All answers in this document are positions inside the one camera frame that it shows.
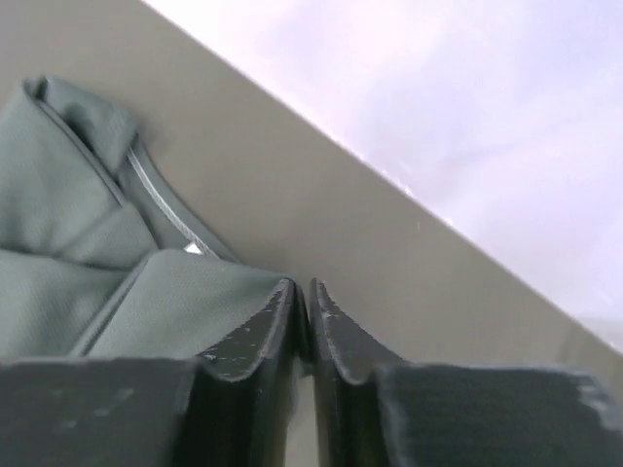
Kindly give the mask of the grey t shirt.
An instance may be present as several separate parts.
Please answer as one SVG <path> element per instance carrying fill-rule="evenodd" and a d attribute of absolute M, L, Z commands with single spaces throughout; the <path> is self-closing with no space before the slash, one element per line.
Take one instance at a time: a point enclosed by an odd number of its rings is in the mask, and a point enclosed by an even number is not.
<path fill-rule="evenodd" d="M 284 282 L 184 205 L 124 108 L 55 77 L 24 81 L 4 108 L 3 356 L 194 356 Z"/>

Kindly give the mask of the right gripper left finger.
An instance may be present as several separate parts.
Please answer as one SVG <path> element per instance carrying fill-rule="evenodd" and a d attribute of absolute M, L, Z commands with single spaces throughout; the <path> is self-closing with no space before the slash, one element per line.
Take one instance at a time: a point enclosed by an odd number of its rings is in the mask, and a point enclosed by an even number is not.
<path fill-rule="evenodd" d="M 280 466 L 305 305 L 290 280 L 186 359 L 1 363 L 5 466 Z"/>

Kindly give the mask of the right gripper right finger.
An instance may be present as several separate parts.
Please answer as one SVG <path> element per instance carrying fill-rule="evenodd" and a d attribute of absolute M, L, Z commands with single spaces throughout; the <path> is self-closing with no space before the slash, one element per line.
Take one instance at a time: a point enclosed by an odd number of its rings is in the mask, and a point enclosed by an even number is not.
<path fill-rule="evenodd" d="M 323 466 L 618 466 L 622 412 L 569 366 L 415 364 L 310 286 Z"/>

